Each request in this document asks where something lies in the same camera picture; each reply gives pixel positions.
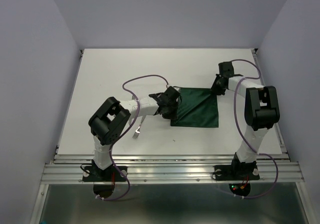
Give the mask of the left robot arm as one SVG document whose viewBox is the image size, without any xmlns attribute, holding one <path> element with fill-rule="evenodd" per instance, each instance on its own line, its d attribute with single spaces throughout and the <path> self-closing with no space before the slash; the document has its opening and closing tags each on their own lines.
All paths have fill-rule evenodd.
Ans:
<svg viewBox="0 0 320 224">
<path fill-rule="evenodd" d="M 139 100 L 133 98 L 119 101 L 115 97 L 106 99 L 88 123 L 95 144 L 94 175 L 101 181 L 110 178 L 110 147 L 120 139 L 127 124 L 132 124 L 135 118 L 155 115 L 174 120 L 177 118 L 179 100 L 180 89 L 172 86 L 168 86 L 164 92 L 149 94 Z"/>
</svg>

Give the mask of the dark green cloth napkin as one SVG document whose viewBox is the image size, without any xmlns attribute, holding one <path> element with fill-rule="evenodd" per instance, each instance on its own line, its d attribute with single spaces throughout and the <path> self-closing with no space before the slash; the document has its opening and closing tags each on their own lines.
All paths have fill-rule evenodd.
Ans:
<svg viewBox="0 0 320 224">
<path fill-rule="evenodd" d="M 172 127 L 218 128 L 218 99 L 208 88 L 180 88 L 177 116 Z"/>
</svg>

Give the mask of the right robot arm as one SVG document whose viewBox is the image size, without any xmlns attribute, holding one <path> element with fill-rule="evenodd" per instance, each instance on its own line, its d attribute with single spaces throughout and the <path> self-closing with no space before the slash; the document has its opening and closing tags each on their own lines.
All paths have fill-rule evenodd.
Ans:
<svg viewBox="0 0 320 224">
<path fill-rule="evenodd" d="M 233 92 L 234 120 L 242 143 L 235 153 L 237 163 L 230 166 L 230 173 L 232 177 L 241 179 L 248 173 L 246 164 L 256 161 L 264 137 L 280 120 L 277 90 L 274 86 L 264 86 L 258 82 L 260 70 L 257 70 L 257 77 L 236 74 L 232 61 L 219 63 L 218 70 L 211 91 L 217 96 L 224 95 L 227 90 Z M 244 98 L 245 133 L 241 132 L 238 123 L 238 96 Z"/>
</svg>

